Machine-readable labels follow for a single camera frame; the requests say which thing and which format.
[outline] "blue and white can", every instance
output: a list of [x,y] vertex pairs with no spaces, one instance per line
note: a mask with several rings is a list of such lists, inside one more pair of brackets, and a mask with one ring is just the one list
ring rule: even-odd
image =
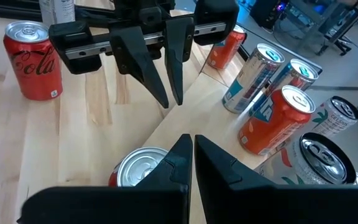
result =
[[222,103],[232,113],[242,113],[284,62],[284,56],[267,44],[258,44]]
[[299,59],[291,59],[287,66],[277,75],[274,81],[267,87],[266,91],[255,102],[253,107],[249,110],[249,115],[252,116],[257,111],[264,101],[275,90],[281,89],[285,85],[291,85],[300,90],[307,90],[318,78],[317,71],[308,65],[306,62]]

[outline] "pull tab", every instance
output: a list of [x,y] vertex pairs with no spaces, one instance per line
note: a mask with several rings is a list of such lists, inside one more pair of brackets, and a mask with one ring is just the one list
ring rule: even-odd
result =
[[273,61],[277,61],[278,60],[278,56],[272,52],[271,50],[266,50],[266,54],[273,60]]
[[353,116],[353,115],[354,115],[352,109],[351,109],[347,104],[341,103],[341,108],[343,109],[343,111],[344,111],[347,115],[349,115],[349,116]]
[[144,178],[147,177],[147,175],[149,175],[152,171],[154,170],[154,167],[149,167],[146,170],[143,171],[142,175],[140,178],[137,178],[138,180],[143,180]]
[[333,156],[326,150],[320,149],[320,147],[318,147],[315,144],[309,145],[308,149],[311,152],[311,154],[315,158],[317,158],[320,162],[322,162],[323,164],[325,164],[327,166],[335,165],[335,160],[334,160]]
[[309,72],[305,67],[300,66],[299,69],[301,70],[302,75],[309,77]]
[[23,32],[23,34],[26,34],[26,35],[35,34],[35,27],[31,26],[31,25],[27,25],[27,26],[23,27],[22,32]]
[[293,100],[295,100],[295,102],[299,103],[303,107],[306,107],[306,101],[300,98],[299,96],[293,96],[292,98]]

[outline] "wooden table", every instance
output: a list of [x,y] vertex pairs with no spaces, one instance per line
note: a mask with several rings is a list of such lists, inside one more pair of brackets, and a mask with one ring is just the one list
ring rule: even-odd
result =
[[[221,100],[226,90],[225,85],[201,73],[185,93],[183,105],[171,110],[144,146],[169,150],[182,134],[190,134],[193,141],[195,134],[202,134],[249,168],[257,167],[269,155],[256,156],[240,146],[237,134],[247,115],[224,108]],[[190,223],[206,223],[194,166],[191,183]]]
[[[76,3],[112,7],[107,0]],[[175,105],[163,56],[155,66],[169,109],[130,75],[119,74],[114,58],[105,55],[97,72],[72,75],[62,65],[64,91],[59,98],[25,99],[2,44],[10,22],[0,19],[0,224],[14,223],[23,201],[41,189],[106,185],[119,160],[141,147]],[[183,64],[184,90],[198,77],[207,54],[208,48],[193,45],[190,60]]]

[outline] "red can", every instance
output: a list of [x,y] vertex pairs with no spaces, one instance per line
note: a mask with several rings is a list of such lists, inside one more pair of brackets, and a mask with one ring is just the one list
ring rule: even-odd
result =
[[13,22],[5,28],[4,46],[26,98],[49,100],[62,93],[59,56],[49,41],[47,26]]
[[131,152],[116,165],[109,178],[110,187],[134,187],[142,181],[168,151],[158,147],[142,147]]
[[307,123],[315,109],[305,92],[285,85],[275,90],[243,125],[240,144],[254,154],[266,155]]
[[217,69],[225,69],[246,38],[246,31],[236,25],[225,41],[214,45],[207,58],[208,64]]

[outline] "coca-cola can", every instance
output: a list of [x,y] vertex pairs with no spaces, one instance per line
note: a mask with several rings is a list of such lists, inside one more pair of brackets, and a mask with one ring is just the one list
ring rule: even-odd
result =
[[17,21],[5,28],[4,46],[22,94],[30,100],[50,100],[62,91],[59,57],[40,22]]
[[128,154],[114,168],[109,178],[110,187],[134,187],[142,181],[168,151],[158,147],[142,147]]

